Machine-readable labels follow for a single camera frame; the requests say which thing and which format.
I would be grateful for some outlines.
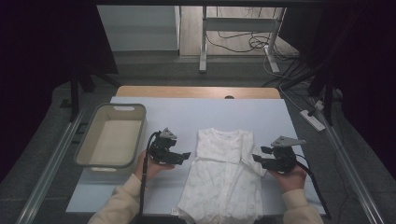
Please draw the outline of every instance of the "white garment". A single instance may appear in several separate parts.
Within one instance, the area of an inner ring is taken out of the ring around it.
[[[261,218],[266,170],[252,153],[260,150],[251,132],[199,131],[197,157],[177,205],[180,218],[197,224],[247,224]]]

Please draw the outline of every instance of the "gray floor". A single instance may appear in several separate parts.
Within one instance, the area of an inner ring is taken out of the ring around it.
[[[163,85],[163,86],[224,86],[260,87],[273,78],[262,67],[262,58],[217,58],[209,57],[207,73],[198,72],[198,58],[177,57],[172,54],[115,53],[120,75],[112,75],[123,85]],[[281,71],[285,71],[290,61],[279,61]],[[97,86],[95,92],[80,95],[91,99],[82,122],[88,122],[94,108],[109,102],[116,89],[103,80],[93,77]],[[290,99],[299,107],[309,108],[306,100],[306,85],[286,91]],[[70,108],[60,108],[64,99],[69,99],[69,84],[58,87],[53,92],[53,102],[47,116],[42,121],[35,136],[21,158],[0,185],[0,223],[15,223],[29,198],[36,181],[44,170],[53,149],[56,148],[68,123]],[[330,209],[332,220],[325,223],[370,223],[361,203],[337,160],[326,133],[317,133],[302,117],[299,110],[286,100],[297,135],[307,140],[303,146],[306,158],[318,180],[320,190]],[[367,146],[359,134],[344,119],[341,104],[333,107],[334,127],[338,130],[346,150],[353,160],[366,187],[383,215],[386,223],[396,220],[393,212],[396,200],[396,182],[383,164]],[[73,194],[82,169],[75,165],[73,158],[81,134],[75,134],[67,149],[63,162],[49,191],[38,209],[34,223],[86,223],[91,214],[66,214],[65,208]],[[152,218],[148,223],[176,223],[175,219]]]

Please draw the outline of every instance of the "floor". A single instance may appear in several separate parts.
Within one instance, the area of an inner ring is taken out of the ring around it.
[[[272,7],[208,7],[207,17],[272,19],[276,18],[279,11],[279,8]],[[181,7],[181,56],[200,55],[202,17],[202,7]],[[206,32],[206,34],[207,55],[264,55],[262,47],[268,42],[267,37],[270,37],[268,33],[253,34],[251,32]],[[287,55],[298,54],[296,49],[280,37],[276,39],[276,52]]]

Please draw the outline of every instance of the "beige sleeve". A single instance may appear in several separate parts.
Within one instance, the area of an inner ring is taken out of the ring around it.
[[[288,191],[282,195],[288,211],[283,216],[284,224],[323,223],[318,209],[308,204],[303,189]]]
[[[139,211],[140,180],[135,176],[122,187],[116,187],[105,205],[96,212],[88,223],[129,223]]]

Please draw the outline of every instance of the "white tabletop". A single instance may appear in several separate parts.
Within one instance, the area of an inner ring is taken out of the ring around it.
[[[171,150],[177,153],[191,152],[190,158],[182,165],[177,165],[172,171],[161,172],[148,182],[144,207],[146,216],[169,216],[177,205],[195,157],[199,130],[250,131],[254,133],[257,147],[271,146],[280,135],[297,138],[285,102],[279,99],[113,97],[111,103],[142,104],[146,107],[148,126],[144,145],[152,133],[167,127],[177,135],[177,144]],[[296,154],[304,155],[301,147],[295,146],[293,149]],[[66,212],[96,212],[111,196],[114,187],[122,185],[127,178],[92,175],[84,170]],[[305,191],[311,205],[324,214],[309,177]],[[267,216],[282,215],[286,210],[280,188],[269,174],[262,179],[262,201]]]

